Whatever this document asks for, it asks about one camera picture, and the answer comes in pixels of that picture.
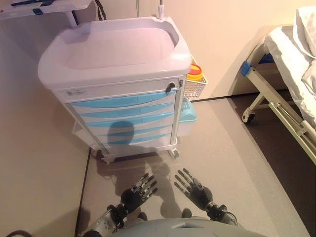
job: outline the beige wall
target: beige wall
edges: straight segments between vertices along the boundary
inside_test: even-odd
[[[101,0],[108,19],[137,17],[136,0]],[[158,0],[139,0],[139,16],[157,13]],[[164,0],[202,65],[209,85],[201,98],[248,93],[254,87],[236,74],[258,40],[278,25],[291,24],[295,9],[313,0]],[[277,88],[284,87],[279,82]]]
[[[74,235],[88,147],[37,76],[42,52],[67,25],[61,13],[0,20],[0,236]]]

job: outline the white plastic cart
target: white plastic cart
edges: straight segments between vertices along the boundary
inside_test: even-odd
[[[171,18],[99,21],[60,33],[40,60],[39,78],[106,162],[161,150],[177,157],[191,61]]]

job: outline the robot finger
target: robot finger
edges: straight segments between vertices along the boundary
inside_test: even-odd
[[[174,185],[187,197],[190,196],[190,193],[188,191],[185,191],[183,188],[180,187],[180,185],[177,182],[174,182]]]
[[[183,171],[192,179],[194,185],[200,190],[202,191],[203,190],[203,185],[200,183],[200,181],[193,177],[193,175],[186,169],[186,168],[183,168]]]
[[[178,173],[185,179],[185,181],[188,182],[188,184],[190,184],[191,187],[193,187],[192,180],[190,180],[181,170],[178,170]]]
[[[158,190],[158,188],[154,188],[154,190],[150,190],[150,191],[146,194],[146,196],[144,196],[144,197],[142,198],[143,202],[146,202],[152,195],[155,194],[155,192],[157,192],[157,190]]]
[[[183,182],[183,180],[178,175],[175,175],[174,177],[189,191],[189,193],[192,192],[192,188]]]
[[[147,193],[148,192],[148,190],[150,189],[150,188],[152,188],[153,186],[155,186],[156,185],[156,183],[157,183],[157,181],[155,180],[155,181],[153,181],[146,189],[144,189],[143,190],[143,192],[141,193],[141,195],[142,196],[144,196],[145,195],[145,193]]]
[[[134,184],[134,186],[131,188],[133,193],[138,192],[138,191],[140,191],[142,189],[143,184],[144,184],[144,180],[147,177],[148,177],[148,173],[144,174],[144,176],[141,177],[141,179],[136,184]]]
[[[192,180],[194,179],[193,175],[186,169],[186,168],[183,168],[182,169]]]

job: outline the gray floor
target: gray floor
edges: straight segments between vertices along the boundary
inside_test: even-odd
[[[109,204],[118,204],[120,194],[146,172],[155,175],[159,188],[142,206],[150,220],[180,217],[185,207],[194,215],[206,217],[173,186],[177,170],[185,167],[246,229],[270,237],[309,236],[232,101],[196,102],[194,107],[198,120],[190,136],[179,139],[178,159],[161,152],[110,165],[90,160],[79,229],[96,220]]]

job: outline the blue clip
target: blue clip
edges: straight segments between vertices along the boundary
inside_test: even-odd
[[[247,76],[249,70],[250,70],[250,64],[247,61],[244,61],[240,69],[240,74],[245,77]]]

